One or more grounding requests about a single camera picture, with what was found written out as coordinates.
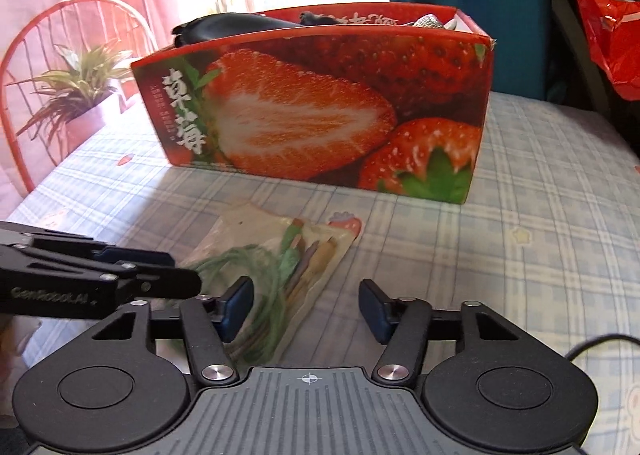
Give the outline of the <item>person left hand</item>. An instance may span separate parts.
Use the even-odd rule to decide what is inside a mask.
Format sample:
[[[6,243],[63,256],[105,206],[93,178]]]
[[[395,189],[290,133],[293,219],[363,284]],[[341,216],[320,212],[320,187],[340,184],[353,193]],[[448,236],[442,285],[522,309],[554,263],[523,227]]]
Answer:
[[[1,316],[1,427],[12,428],[15,424],[12,409],[12,393],[17,380],[27,369],[24,351],[38,331],[40,319],[30,316]]]

